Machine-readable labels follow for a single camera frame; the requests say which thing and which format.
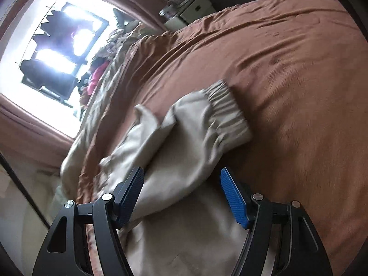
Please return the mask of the white bedside drawer cabinet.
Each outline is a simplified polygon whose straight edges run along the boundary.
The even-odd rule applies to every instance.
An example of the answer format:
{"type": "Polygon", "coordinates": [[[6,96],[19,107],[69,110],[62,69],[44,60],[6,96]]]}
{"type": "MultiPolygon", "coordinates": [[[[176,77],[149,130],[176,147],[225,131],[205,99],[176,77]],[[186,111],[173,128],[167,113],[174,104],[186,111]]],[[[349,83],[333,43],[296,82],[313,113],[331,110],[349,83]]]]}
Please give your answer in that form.
{"type": "Polygon", "coordinates": [[[163,0],[165,7],[159,12],[170,31],[180,30],[194,21],[216,12],[210,0],[163,0]]]}

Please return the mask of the rust brown bed cover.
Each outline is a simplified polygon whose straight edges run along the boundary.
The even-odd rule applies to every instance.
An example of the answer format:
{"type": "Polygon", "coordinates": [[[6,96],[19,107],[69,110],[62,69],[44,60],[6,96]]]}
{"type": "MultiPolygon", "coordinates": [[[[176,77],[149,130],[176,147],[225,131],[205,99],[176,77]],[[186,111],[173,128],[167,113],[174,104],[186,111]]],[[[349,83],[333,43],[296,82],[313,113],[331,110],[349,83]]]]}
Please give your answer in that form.
{"type": "MultiPolygon", "coordinates": [[[[78,202],[99,197],[100,161],[136,106],[163,121],[176,101],[218,81],[251,139],[215,168],[271,201],[298,200],[342,275],[367,240],[367,41],[337,0],[258,0],[134,44],[87,151],[78,202]]],[[[220,190],[215,168],[207,184],[220,190]]]]}

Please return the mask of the olive beige duvet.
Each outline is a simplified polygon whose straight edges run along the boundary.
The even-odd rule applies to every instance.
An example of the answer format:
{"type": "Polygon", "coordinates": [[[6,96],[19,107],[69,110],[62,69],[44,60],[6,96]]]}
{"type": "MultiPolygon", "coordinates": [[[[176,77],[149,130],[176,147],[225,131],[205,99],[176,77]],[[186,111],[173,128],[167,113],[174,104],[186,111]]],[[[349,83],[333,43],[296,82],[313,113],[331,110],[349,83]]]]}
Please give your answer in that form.
{"type": "Polygon", "coordinates": [[[82,124],[70,150],[61,164],[60,189],[68,199],[77,198],[79,176],[87,151],[92,143],[95,132],[104,114],[110,96],[113,94],[121,77],[125,56],[129,55],[129,48],[145,36],[157,35],[158,32],[140,23],[133,31],[124,35],[117,47],[117,53],[109,63],[94,89],[89,100],[82,124]]]}

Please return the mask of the beige jacket garment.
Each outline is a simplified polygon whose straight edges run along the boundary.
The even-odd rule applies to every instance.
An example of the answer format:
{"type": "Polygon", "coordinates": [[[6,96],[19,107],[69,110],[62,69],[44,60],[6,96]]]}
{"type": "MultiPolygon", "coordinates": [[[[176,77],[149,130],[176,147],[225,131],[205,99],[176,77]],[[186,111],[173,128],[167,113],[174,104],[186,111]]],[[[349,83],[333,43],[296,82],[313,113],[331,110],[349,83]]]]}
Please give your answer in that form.
{"type": "Polygon", "coordinates": [[[221,157],[251,139],[224,81],[176,101],[163,121],[142,105],[120,145],[100,161],[95,193],[125,181],[135,166],[145,181],[118,237],[135,275],[230,275],[248,232],[223,193],[207,184],[221,157]]]}

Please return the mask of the pink cloth on windowsill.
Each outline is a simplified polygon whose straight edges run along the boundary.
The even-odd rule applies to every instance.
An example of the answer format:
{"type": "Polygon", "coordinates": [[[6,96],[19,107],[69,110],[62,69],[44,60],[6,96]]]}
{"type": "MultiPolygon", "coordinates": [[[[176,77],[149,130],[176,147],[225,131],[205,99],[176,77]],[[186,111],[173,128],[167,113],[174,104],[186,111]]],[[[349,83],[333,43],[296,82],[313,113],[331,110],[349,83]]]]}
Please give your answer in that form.
{"type": "Polygon", "coordinates": [[[105,72],[106,68],[109,66],[109,61],[105,61],[103,64],[98,66],[96,70],[94,70],[93,74],[90,76],[89,84],[87,86],[87,94],[92,95],[94,92],[96,86],[98,85],[98,82],[102,76],[102,74],[105,72]]]}

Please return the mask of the pink brown curtain left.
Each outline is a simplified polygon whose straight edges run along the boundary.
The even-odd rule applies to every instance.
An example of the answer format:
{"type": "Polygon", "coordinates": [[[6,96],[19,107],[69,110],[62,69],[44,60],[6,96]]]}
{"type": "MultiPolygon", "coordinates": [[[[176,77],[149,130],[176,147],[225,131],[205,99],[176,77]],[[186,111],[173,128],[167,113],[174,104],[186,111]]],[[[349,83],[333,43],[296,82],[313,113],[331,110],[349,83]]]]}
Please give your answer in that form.
{"type": "Polygon", "coordinates": [[[57,170],[73,141],[1,95],[1,151],[57,170]]]}

